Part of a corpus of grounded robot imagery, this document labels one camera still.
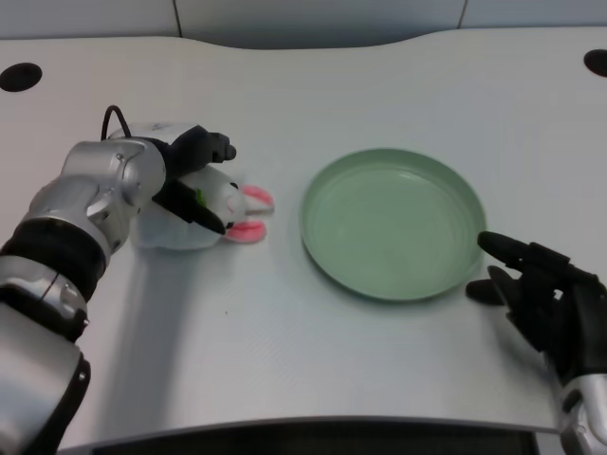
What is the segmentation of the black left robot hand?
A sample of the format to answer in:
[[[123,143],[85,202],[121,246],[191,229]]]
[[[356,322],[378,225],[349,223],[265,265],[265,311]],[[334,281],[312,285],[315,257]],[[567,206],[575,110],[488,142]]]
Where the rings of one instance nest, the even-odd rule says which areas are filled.
[[[236,148],[220,133],[188,123],[132,123],[106,138],[141,138],[155,143],[166,165],[166,182],[147,209],[180,228],[223,236],[239,217],[238,185],[214,168],[232,161]]]

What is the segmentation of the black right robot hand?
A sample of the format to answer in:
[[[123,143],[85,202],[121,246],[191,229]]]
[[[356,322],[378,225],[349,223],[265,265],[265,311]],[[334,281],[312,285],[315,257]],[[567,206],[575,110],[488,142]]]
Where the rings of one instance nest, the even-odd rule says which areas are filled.
[[[467,284],[467,297],[506,307],[507,319],[546,356],[563,385],[576,377],[605,373],[606,286],[598,276],[537,243],[489,231],[481,232],[477,243],[520,277],[514,279],[492,265],[487,279]]]

